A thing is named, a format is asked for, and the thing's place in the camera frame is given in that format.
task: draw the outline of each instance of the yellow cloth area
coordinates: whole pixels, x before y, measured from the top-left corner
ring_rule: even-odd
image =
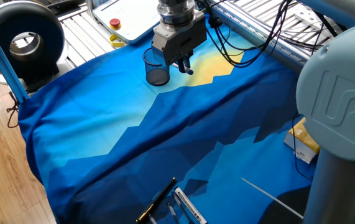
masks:
[[[238,50],[228,50],[231,55],[237,55],[241,53]],[[231,56],[231,58],[240,62],[244,54],[238,56]],[[215,51],[195,59],[191,65],[191,69],[194,71],[194,75],[188,76],[188,86],[198,86],[209,84],[213,82],[213,77],[221,75],[230,75],[234,66],[224,59],[220,52]]]

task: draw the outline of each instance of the red emergency stop button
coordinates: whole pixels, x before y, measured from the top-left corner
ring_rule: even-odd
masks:
[[[119,29],[121,28],[121,21],[119,19],[111,19],[109,25],[112,29]]]

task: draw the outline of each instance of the wooden floor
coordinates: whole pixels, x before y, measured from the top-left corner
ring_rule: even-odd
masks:
[[[6,108],[13,106],[0,85],[0,220],[2,223],[55,223],[46,193],[31,173],[19,128],[9,129]],[[16,124],[17,116],[12,119]]]

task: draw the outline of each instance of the cardboard box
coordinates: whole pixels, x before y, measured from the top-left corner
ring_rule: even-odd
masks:
[[[304,127],[305,118],[301,119],[295,126],[296,157],[309,164],[313,158],[320,153],[321,147]],[[293,149],[293,130],[289,130],[285,136],[284,143]]]

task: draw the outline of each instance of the yellow tape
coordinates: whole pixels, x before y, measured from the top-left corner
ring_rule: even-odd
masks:
[[[120,42],[120,41],[115,41],[117,40],[119,37],[115,34],[111,35],[109,37],[109,43],[113,46],[113,47],[124,47],[125,44],[124,42]]]

